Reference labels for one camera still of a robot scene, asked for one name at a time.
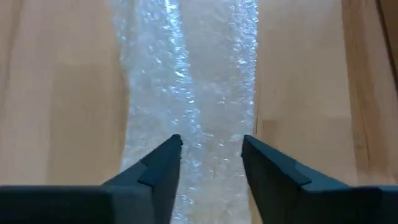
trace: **bubble wrap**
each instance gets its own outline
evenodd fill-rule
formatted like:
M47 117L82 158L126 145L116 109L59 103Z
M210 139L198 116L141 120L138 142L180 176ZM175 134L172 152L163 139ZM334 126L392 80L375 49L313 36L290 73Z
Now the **bubble wrap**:
M257 0L108 0L129 77L121 170L183 138L172 223L250 223Z

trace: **plastic bubble wrap sheet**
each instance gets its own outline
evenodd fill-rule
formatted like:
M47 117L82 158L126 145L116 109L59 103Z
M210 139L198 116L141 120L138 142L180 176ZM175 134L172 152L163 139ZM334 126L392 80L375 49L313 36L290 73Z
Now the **plastic bubble wrap sheet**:
M250 223L257 0L108 1L130 85L121 169L179 133L172 223Z

